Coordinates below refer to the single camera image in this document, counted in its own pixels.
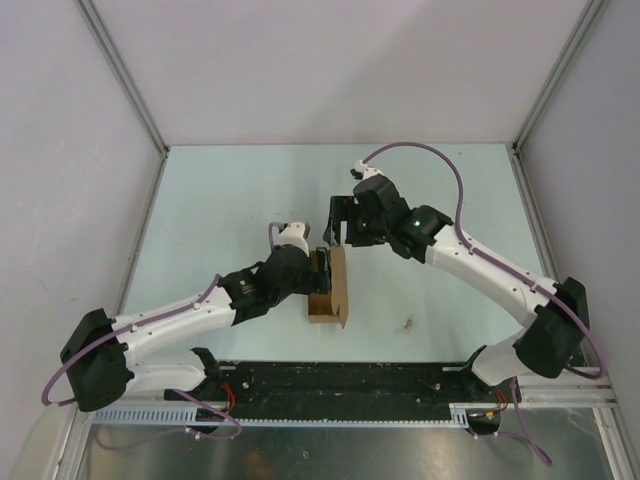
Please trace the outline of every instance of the white wall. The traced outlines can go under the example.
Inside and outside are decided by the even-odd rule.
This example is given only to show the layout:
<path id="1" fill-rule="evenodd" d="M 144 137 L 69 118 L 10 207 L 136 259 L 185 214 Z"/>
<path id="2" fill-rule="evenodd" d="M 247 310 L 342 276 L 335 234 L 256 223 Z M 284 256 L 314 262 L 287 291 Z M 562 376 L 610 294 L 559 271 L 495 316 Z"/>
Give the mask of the white wall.
<path id="1" fill-rule="evenodd" d="M 9 0 L 0 15 L 0 478 L 7 478 L 69 334 L 85 312 L 113 310 L 159 154 L 73 2 Z"/>
<path id="2" fill-rule="evenodd" d="M 593 330 L 640 449 L 640 2 L 615 0 L 524 149 L 563 274 Z"/>
<path id="3" fill-rule="evenodd" d="M 170 144 L 511 141 L 587 0 L 96 0 Z"/>

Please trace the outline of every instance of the metal grate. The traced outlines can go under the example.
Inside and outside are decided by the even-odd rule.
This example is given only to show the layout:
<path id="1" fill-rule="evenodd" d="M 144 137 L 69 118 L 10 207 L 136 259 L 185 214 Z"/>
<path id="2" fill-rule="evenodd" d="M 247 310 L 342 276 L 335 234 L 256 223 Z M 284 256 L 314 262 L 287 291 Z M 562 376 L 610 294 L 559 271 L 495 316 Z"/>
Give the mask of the metal grate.
<path id="1" fill-rule="evenodd" d="M 197 406 L 117 405 L 96 412 L 96 425 L 219 425 L 219 421 L 197 421 Z M 467 415 L 462 408 L 451 409 L 451 420 L 346 421 L 346 420 L 273 420 L 244 419 L 245 427 L 389 427 L 389 428 L 467 428 Z"/>

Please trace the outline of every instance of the white table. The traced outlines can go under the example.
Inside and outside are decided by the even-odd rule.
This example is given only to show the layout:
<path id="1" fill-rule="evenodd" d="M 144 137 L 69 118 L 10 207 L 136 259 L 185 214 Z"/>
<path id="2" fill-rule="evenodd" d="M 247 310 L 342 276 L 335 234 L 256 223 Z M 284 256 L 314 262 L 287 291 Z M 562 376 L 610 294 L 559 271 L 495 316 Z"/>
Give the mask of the white table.
<path id="1" fill-rule="evenodd" d="M 540 271 L 504 145 L 435 145 L 461 170 L 464 228 L 531 271 Z M 188 297 L 216 273 L 265 260 L 270 221 L 306 219 L 321 244 L 329 197 L 348 195 L 349 170 L 377 145 L 174 147 L 153 207 L 125 305 L 126 313 Z M 398 148 L 374 163 L 410 206 L 453 217 L 453 175 L 426 151 Z M 218 359 L 274 361 L 464 361 L 519 326 L 501 307 L 457 278 L 389 246 L 347 247 L 350 315 L 346 329 L 311 324 L 306 298 L 291 296 L 266 316 L 174 345 L 208 347 Z M 403 328 L 411 319 L 412 328 Z"/>

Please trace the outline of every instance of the cardboard box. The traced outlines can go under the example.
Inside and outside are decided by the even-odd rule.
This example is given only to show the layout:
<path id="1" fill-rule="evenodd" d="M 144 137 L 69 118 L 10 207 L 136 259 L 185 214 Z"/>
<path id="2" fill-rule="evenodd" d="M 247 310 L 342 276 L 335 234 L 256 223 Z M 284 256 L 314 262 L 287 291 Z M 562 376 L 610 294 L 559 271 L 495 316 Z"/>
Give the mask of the cardboard box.
<path id="1" fill-rule="evenodd" d="M 311 261 L 317 267 L 315 251 Z M 344 247 L 329 249 L 331 266 L 331 293 L 329 295 L 311 294 L 308 297 L 309 321 L 311 323 L 339 323 L 342 328 L 349 316 L 349 296 L 347 291 L 347 261 Z"/>

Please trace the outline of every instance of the small brown object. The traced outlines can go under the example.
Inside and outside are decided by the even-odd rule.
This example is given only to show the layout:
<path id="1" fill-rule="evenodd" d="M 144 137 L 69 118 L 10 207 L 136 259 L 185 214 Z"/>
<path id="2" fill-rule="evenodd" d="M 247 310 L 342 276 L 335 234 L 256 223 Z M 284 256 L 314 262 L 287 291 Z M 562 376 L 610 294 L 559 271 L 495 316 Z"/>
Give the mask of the small brown object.
<path id="1" fill-rule="evenodd" d="M 311 252 L 311 261 L 317 267 L 315 252 Z M 328 295 L 318 293 L 309 295 L 309 321 L 311 323 L 339 323 L 344 328 L 349 316 L 347 261 L 344 247 L 331 247 L 329 265 L 331 265 L 331 293 Z"/>

